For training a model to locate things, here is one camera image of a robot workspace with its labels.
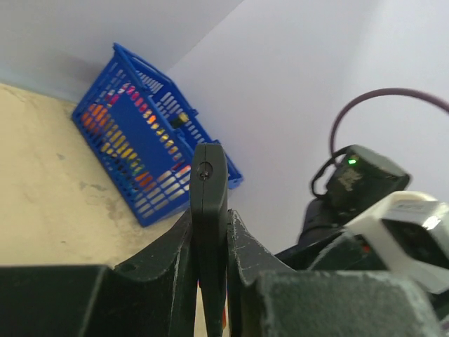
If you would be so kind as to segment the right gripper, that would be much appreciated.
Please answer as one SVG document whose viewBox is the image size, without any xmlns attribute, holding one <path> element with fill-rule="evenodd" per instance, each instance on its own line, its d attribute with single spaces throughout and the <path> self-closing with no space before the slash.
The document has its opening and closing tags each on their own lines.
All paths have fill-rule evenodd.
<svg viewBox="0 0 449 337">
<path fill-rule="evenodd" d="M 385 271 L 388 267 L 365 237 L 343 232 L 319 252 L 307 270 Z"/>
</svg>

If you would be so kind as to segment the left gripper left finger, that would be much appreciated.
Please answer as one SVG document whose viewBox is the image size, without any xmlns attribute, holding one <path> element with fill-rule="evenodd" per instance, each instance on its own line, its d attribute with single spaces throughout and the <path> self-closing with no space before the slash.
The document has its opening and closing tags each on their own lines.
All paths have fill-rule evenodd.
<svg viewBox="0 0 449 337">
<path fill-rule="evenodd" d="M 2 336 L 192 336 L 191 216 L 116 267 L 1 269 Z"/>
</svg>

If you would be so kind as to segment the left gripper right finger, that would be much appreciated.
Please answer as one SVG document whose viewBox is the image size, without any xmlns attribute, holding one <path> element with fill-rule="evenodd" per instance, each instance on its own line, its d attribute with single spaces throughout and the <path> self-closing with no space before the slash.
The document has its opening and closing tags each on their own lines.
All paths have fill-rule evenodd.
<svg viewBox="0 0 449 337">
<path fill-rule="evenodd" d="M 228 212 L 230 336 L 441 336 L 424 293 L 380 271 L 295 271 Z"/>
</svg>

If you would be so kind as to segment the black remote control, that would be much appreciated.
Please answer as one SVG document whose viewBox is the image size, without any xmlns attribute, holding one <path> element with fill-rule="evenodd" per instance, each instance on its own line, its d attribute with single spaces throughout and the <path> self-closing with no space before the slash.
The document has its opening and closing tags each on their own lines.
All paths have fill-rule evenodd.
<svg viewBox="0 0 449 337">
<path fill-rule="evenodd" d="M 208 336 L 221 336 L 226 298 L 228 170 L 219 144 L 196 146 L 190 174 L 192 239 Z"/>
</svg>

